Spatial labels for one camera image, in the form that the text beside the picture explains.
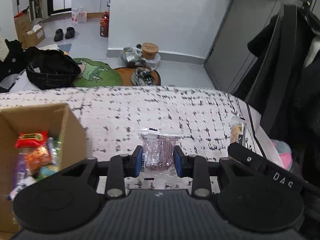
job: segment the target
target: green rug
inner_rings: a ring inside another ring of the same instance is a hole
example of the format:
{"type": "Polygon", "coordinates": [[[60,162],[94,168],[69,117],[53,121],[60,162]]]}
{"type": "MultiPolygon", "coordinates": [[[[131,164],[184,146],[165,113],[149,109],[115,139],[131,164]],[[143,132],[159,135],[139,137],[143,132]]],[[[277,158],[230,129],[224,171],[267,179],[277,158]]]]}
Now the green rug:
{"type": "Polygon", "coordinates": [[[75,62],[84,69],[81,78],[73,82],[76,87],[121,86],[122,79],[119,73],[110,68],[107,63],[93,61],[88,58],[74,58],[75,62]]]}

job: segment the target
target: gray sneaker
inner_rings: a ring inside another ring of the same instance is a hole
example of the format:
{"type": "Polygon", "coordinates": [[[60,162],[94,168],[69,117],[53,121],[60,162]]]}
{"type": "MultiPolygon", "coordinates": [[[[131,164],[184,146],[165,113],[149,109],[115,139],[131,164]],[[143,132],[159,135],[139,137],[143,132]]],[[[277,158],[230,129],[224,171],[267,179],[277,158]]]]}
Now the gray sneaker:
{"type": "Polygon", "coordinates": [[[131,76],[131,82],[135,86],[155,86],[155,79],[152,76],[150,69],[137,67],[136,71],[131,76]]]}

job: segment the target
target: gray baseboard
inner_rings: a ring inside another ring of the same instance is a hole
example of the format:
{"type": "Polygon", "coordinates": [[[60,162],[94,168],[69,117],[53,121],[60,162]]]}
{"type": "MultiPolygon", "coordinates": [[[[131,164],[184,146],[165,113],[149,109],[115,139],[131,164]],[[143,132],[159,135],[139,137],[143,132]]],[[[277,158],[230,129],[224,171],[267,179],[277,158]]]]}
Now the gray baseboard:
{"type": "MultiPolygon", "coordinates": [[[[108,49],[107,57],[119,57],[121,53],[120,49],[108,49]]],[[[203,65],[205,59],[189,56],[189,55],[180,55],[180,54],[172,54],[167,52],[159,52],[161,56],[161,60],[170,60],[170,61],[178,61],[178,62],[185,62],[185,63],[192,63],[197,65],[203,65]]]]}

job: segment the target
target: window pane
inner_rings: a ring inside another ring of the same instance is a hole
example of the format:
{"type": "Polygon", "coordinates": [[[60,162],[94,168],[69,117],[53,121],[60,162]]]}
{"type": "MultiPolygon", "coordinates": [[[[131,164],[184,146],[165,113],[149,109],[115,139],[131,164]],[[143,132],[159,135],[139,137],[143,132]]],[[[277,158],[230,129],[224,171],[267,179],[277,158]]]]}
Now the window pane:
{"type": "Polygon", "coordinates": [[[64,9],[64,2],[63,0],[53,0],[53,10],[61,10],[64,9]]]}
{"type": "Polygon", "coordinates": [[[64,7],[71,8],[71,0],[64,0],[64,7]]]}

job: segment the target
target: pink fabric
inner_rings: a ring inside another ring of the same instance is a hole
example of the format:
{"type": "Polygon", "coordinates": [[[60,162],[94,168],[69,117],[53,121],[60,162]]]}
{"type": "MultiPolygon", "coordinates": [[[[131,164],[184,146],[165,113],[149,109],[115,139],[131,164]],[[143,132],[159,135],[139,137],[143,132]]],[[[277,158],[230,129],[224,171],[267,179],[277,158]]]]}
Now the pink fabric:
{"type": "Polygon", "coordinates": [[[283,153],[283,154],[279,154],[279,156],[280,156],[280,159],[282,160],[284,168],[287,170],[291,166],[291,161],[292,161],[291,153],[283,153]]]}

